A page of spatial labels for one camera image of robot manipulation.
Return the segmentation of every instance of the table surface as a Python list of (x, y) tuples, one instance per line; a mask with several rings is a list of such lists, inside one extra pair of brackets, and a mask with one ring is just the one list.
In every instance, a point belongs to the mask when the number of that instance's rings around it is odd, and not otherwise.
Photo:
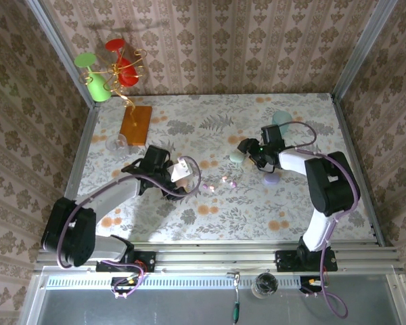
[[(150, 189), (127, 200), (97, 225), (97, 234), (116, 234), (132, 241), (167, 240), (298, 240), (306, 231), (313, 212), (307, 178), (277, 170), (276, 186), (262, 183), (264, 173), (246, 159), (229, 160), (241, 139), (260, 139), (260, 128), (271, 124), (277, 110), (289, 112), (316, 130), (315, 145), (307, 149), (325, 153), (342, 151), (348, 157), (329, 94), (269, 95), (178, 95), (135, 98), (138, 105), (152, 106), (146, 146), (130, 147), (130, 156), (115, 158), (105, 147), (107, 136), (118, 133), (125, 107), (113, 97), (101, 105), (93, 132), (78, 195), (94, 191), (119, 171), (141, 158), (154, 144), (171, 152), (172, 159), (188, 155), (199, 163), (202, 184), (214, 185), (212, 193), (200, 191), (181, 201), (163, 199)], [(290, 125), (286, 145), (312, 139), (302, 125)], [(233, 179), (232, 188), (221, 181)], [(362, 199), (356, 211), (346, 216), (334, 232), (334, 240), (374, 240)]]

